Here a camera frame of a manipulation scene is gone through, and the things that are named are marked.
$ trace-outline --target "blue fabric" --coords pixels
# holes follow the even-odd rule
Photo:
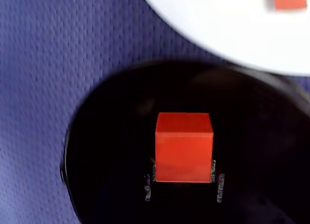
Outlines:
[[[59,174],[76,107],[110,74],[170,59],[220,60],[144,0],[0,0],[0,223],[78,223]]]

